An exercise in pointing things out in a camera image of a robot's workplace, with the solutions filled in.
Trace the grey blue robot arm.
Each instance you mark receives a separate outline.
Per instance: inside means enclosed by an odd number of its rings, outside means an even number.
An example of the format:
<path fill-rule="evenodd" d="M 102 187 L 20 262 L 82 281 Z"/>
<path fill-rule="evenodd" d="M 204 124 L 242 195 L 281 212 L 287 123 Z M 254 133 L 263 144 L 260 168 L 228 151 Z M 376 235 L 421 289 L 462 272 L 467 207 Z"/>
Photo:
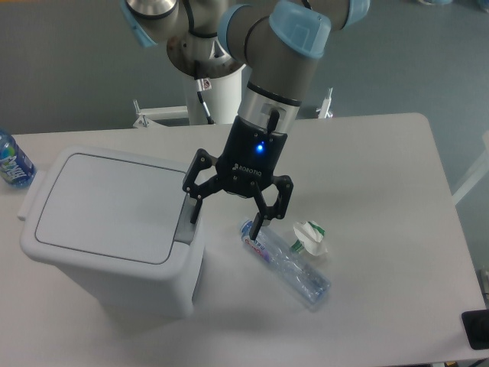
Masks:
<path fill-rule="evenodd" d="M 197 79 L 222 74 L 232 63 L 251 68 L 223 152 L 213 157 L 199 149 L 183 190 L 194 202 L 191 223 L 203 200 L 219 191 L 253 199 L 255 238 L 286 215 L 293 181 L 274 169 L 329 34 L 360 21 L 369 2 L 123 1 L 120 8 L 145 46 L 179 37 L 182 70 Z"/>

